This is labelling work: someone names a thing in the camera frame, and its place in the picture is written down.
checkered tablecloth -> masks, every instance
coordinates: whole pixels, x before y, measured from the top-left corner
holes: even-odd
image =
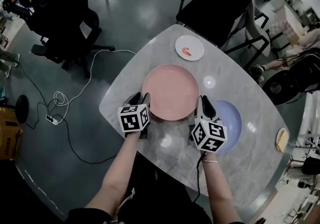
[[[297,45],[299,39],[304,35],[301,23],[285,5],[275,13],[275,23],[270,26],[269,32],[270,37],[282,32],[292,45]]]

power outlet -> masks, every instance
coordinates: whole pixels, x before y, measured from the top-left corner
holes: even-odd
[[[58,125],[58,120],[53,118],[52,116],[50,115],[46,115],[45,119],[47,119],[50,123],[54,124],[55,126]]]

pink plate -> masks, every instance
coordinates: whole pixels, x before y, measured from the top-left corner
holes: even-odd
[[[142,93],[150,93],[150,111],[154,115],[164,120],[179,120],[196,108],[199,87],[185,68],[163,64],[146,76]]]

black pants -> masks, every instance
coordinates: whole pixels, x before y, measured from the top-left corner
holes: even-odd
[[[135,159],[126,197],[118,220],[126,224],[211,224],[204,210],[191,202],[183,184],[161,171],[142,155]]]

gray floor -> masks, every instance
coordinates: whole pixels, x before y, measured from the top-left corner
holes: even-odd
[[[89,0],[89,6],[100,17],[102,33],[98,44],[112,44],[116,49],[129,49],[139,51],[148,41],[175,22],[180,0]],[[33,44],[39,44],[39,36],[30,32],[26,25],[23,26],[10,46],[10,50],[20,53],[24,70],[40,88],[46,101],[53,99],[54,92],[61,91],[69,99],[76,96],[86,84],[82,69],[77,65],[70,66],[70,71],[64,71],[59,65],[29,54]],[[236,35],[229,46],[244,41],[243,35]],[[245,49],[241,53],[233,53],[232,58],[244,64],[254,52]],[[69,124],[70,139],[74,149],[87,161],[100,161],[115,155],[123,139],[107,123],[99,113],[99,104],[132,54],[101,53],[95,59],[92,72],[92,81],[84,93],[70,105],[66,120]],[[257,62],[263,63],[268,59],[259,58]],[[13,69],[9,80],[1,81],[6,86],[10,102],[14,103],[20,94],[28,96],[30,101],[30,114],[28,123],[34,124],[37,120],[37,103],[42,101],[39,93],[25,78],[19,68]],[[61,219],[72,208],[83,207],[100,187],[102,178],[111,164],[111,161],[100,165],[88,165],[80,162],[71,151],[67,140],[65,124],[53,126],[45,120],[47,111],[39,107],[39,123],[35,130],[24,126],[24,138],[18,167],[26,181],[39,198]],[[304,99],[290,105],[279,107],[283,118],[289,127],[291,139],[298,134],[302,120]],[[56,108],[54,113],[63,114],[64,108]],[[261,195],[268,195],[274,186]],[[47,197],[38,189],[41,188]],[[194,197],[195,191],[188,190]],[[208,199],[201,196],[198,203],[209,210]],[[258,209],[261,198],[250,209],[239,209],[244,221]]]

